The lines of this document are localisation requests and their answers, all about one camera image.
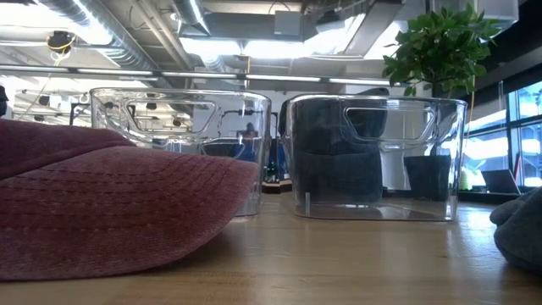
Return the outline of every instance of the table surface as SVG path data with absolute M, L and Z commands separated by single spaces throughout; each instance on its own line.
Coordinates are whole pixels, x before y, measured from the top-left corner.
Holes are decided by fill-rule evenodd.
M 491 206 L 456 223 L 299 218 L 265 196 L 167 267 L 93 280 L 0 283 L 12 304 L 540 304 L 542 278 L 495 248 Z

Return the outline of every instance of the laptop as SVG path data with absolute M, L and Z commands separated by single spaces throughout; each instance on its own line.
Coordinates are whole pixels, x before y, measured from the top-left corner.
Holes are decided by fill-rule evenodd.
M 509 169 L 486 170 L 482 176 L 489 192 L 521 194 Z

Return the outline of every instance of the maroon pouf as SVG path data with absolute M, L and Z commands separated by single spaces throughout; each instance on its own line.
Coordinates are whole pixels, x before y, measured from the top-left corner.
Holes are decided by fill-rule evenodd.
M 257 164 L 135 147 L 110 130 L 0 119 L 0 280 L 119 275 L 216 236 Z

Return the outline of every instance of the glass wall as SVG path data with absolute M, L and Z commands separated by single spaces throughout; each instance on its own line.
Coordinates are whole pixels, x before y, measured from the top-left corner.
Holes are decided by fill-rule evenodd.
M 509 169 L 519 186 L 542 186 L 542 81 L 475 106 L 465 128 L 462 169 L 472 186 L 483 171 Z

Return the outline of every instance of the potted plant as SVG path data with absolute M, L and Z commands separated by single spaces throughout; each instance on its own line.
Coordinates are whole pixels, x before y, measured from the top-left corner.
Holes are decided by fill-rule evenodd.
M 409 20 L 408 30 L 399 32 L 397 43 L 391 45 L 398 46 L 395 56 L 384 56 L 383 77 L 390 77 L 391 86 L 408 83 L 405 96 L 416 96 L 420 83 L 424 90 L 441 90 L 448 98 L 458 89 L 472 93 L 475 78 L 486 74 L 478 61 L 490 55 L 488 44 L 495 43 L 492 36 L 499 33 L 495 23 L 484 19 L 484 13 L 477 14 L 470 4 L 461 12 L 442 8 Z M 414 197 L 447 198 L 450 163 L 451 157 L 437 156 L 436 149 L 429 156 L 406 157 Z

